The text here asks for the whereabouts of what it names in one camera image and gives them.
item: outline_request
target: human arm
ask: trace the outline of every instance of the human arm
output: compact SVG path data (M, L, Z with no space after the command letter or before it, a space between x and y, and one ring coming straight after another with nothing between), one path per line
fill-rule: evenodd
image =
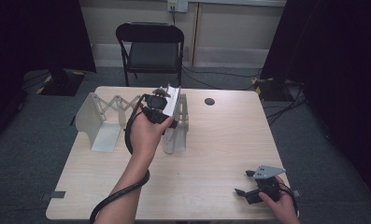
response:
M139 113L139 115L135 117L130 132L133 155L111 194L134 185L144 177L153 160L162 133L173 121L173 118L168 118L162 124L152 124L140 112L141 109L138 108L136 114ZM109 203L100 211L95 223L134 223L140 193L141 188L135 189Z
M284 181L276 176L276 180L282 186ZM280 193L280 199L274 202L267 194L259 192L260 198L269 205L275 217L283 224L300 224L293 207L293 198L286 192Z

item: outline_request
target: wooden table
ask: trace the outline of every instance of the wooden table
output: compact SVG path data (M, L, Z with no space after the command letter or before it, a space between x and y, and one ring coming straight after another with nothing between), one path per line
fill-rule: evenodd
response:
M131 101L149 88L100 87L106 101L120 95ZM143 187L137 220L245 220L274 218L264 203L248 204L235 188L257 189L246 170L259 165L283 167L258 95L253 91L181 90L188 99L190 127L185 151L166 154L162 144ZM206 105L205 99L215 100ZM126 112L130 117L131 109ZM88 219L113 189L130 153L121 132L114 152L90 151L86 133L78 133L56 191L49 219ZM280 175L288 184L285 174Z

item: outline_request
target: white wall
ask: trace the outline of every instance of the white wall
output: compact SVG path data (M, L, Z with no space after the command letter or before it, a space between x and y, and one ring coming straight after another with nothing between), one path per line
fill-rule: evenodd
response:
M118 25L128 21L173 23L166 1L80 0L80 5L97 66L121 65L115 36ZM185 34L184 62L262 67L282 9L189 3L188 13L176 14L176 26Z

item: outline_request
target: black curtain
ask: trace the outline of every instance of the black curtain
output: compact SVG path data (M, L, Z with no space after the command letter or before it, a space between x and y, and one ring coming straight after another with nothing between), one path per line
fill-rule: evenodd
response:
M330 140L371 189L371 0L288 0L264 72L305 83Z
M0 0L0 123L25 73L52 66L95 72L78 0Z

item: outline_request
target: electrical outlet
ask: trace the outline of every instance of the electrical outlet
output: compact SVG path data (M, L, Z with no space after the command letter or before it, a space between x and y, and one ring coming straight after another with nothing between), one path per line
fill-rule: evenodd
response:
M178 12L188 12L188 2L178 1Z
M167 11L177 11L178 8L178 1L168 0L167 1Z
M187 1L167 1L167 11L176 11L176 12L188 12L188 2Z

